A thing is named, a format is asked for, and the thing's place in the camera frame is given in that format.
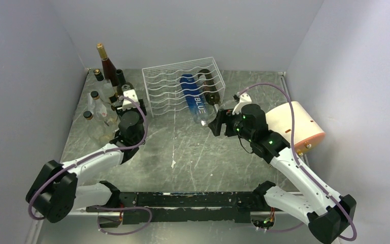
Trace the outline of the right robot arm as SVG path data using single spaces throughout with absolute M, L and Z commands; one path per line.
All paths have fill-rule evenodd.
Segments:
M 280 171 L 302 193 L 298 197 L 271 186 L 254 196 L 257 209 L 278 208 L 307 225 L 321 243 L 333 243 L 344 230 L 354 227 L 356 200 L 328 186 L 293 152 L 292 123 L 316 125 L 299 103 L 293 105 L 295 111 L 302 112 L 300 117 L 292 115 L 287 104 L 267 113 L 258 104 L 219 109 L 208 127 L 214 136 L 219 136 L 222 125 L 226 125 L 226 136 L 248 141 L 254 154 Z

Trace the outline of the dark green wine bottle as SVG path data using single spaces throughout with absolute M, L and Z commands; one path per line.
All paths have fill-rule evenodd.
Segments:
M 126 81 L 122 69 L 116 70 L 116 77 L 117 77 L 117 80 L 119 82 L 119 84 L 117 86 L 117 95 L 118 96 L 123 96 L 123 93 L 125 91 L 128 91 L 130 89 L 134 89 L 134 86 L 131 83 Z

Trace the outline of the clear bottle orange label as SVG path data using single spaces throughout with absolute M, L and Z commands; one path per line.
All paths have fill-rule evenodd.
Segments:
M 108 104 L 117 102 L 116 92 L 111 84 L 111 81 L 106 79 L 100 69 L 94 69 L 96 78 L 95 89 L 100 95 L 100 99 Z

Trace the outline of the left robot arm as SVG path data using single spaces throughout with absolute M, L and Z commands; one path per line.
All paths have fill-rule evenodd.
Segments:
M 56 223 L 73 209 L 102 206 L 114 211 L 120 205 L 120 191 L 107 181 L 84 186 L 100 171 L 122 165 L 130 160 L 146 141 L 148 126 L 142 102 L 122 96 L 130 107 L 123 108 L 120 128 L 104 146 L 83 157 L 44 164 L 26 194 L 27 212 L 33 220 Z

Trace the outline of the dark red wine bottle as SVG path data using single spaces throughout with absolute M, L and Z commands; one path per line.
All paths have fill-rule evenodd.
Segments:
M 100 55 L 101 61 L 102 61 L 102 66 L 103 66 L 103 72 L 104 72 L 104 77 L 106 79 L 109 79 L 112 86 L 114 88 L 117 88 L 119 85 L 119 81 L 116 75 L 116 67 L 112 63 L 112 61 L 109 59 L 109 56 L 105 50 L 105 47 L 102 43 L 97 43 L 96 49 Z

